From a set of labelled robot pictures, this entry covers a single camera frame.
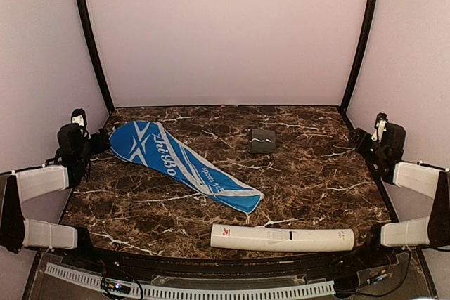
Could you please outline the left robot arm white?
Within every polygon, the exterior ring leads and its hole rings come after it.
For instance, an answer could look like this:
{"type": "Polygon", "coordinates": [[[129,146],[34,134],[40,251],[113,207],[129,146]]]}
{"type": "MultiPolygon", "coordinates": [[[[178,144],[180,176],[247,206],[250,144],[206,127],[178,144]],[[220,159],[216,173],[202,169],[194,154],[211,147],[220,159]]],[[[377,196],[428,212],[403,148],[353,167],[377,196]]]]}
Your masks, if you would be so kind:
{"type": "Polygon", "coordinates": [[[91,158],[110,149],[107,131],[89,133],[86,113],[81,108],[72,112],[71,122],[59,129],[57,139],[55,155],[40,167],[1,174],[1,246],[15,254],[23,248],[72,250],[72,258],[82,268],[92,269],[99,263],[99,254],[86,228],[23,215],[24,202],[76,188],[82,180],[89,180],[91,158]]]}

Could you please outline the blue racket cover bag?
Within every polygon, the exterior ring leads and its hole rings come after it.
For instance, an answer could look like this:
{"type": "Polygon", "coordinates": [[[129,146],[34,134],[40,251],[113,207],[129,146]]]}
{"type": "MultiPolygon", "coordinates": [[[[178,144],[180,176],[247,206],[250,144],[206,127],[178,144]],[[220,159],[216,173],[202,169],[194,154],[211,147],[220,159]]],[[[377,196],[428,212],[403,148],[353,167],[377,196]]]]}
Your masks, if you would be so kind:
{"type": "Polygon", "coordinates": [[[245,214],[264,194],[173,137],[159,122],[132,121],[110,135],[110,150],[123,161],[140,164],[173,178],[211,200],[245,214]]]}

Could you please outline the grey tube cap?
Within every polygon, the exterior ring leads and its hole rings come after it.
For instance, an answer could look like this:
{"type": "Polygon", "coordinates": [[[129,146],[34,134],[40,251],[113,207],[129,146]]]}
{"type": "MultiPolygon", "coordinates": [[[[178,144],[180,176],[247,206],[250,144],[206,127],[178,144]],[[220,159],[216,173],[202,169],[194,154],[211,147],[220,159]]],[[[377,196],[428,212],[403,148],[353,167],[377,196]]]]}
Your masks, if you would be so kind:
{"type": "Polygon", "coordinates": [[[276,149],[276,132],[272,130],[251,129],[249,139],[250,153],[269,154],[276,149]]]}

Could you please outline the white shuttlecock tube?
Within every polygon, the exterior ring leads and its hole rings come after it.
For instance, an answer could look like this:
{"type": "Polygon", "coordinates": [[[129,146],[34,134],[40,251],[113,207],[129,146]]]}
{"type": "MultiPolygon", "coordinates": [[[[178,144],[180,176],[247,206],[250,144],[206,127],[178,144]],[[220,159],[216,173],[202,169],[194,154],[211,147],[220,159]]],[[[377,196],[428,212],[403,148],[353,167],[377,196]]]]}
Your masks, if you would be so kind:
{"type": "Polygon", "coordinates": [[[210,246],[260,252],[341,252],[354,248],[351,229],[300,230],[214,224],[210,246]]]}

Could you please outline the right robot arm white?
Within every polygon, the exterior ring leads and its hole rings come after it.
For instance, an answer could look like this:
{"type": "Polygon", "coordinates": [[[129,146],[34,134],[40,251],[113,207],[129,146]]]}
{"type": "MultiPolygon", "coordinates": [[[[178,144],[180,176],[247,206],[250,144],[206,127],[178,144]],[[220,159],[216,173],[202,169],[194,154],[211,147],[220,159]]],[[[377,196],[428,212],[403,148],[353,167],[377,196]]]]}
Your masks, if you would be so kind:
{"type": "Polygon", "coordinates": [[[367,268],[385,258],[386,247],[449,251],[449,169],[403,160],[405,140],[406,129],[382,112],[375,118],[373,133],[360,128],[349,132],[349,146],[368,161],[380,180],[433,201],[426,217],[371,228],[368,245],[359,251],[359,262],[367,268]]]}

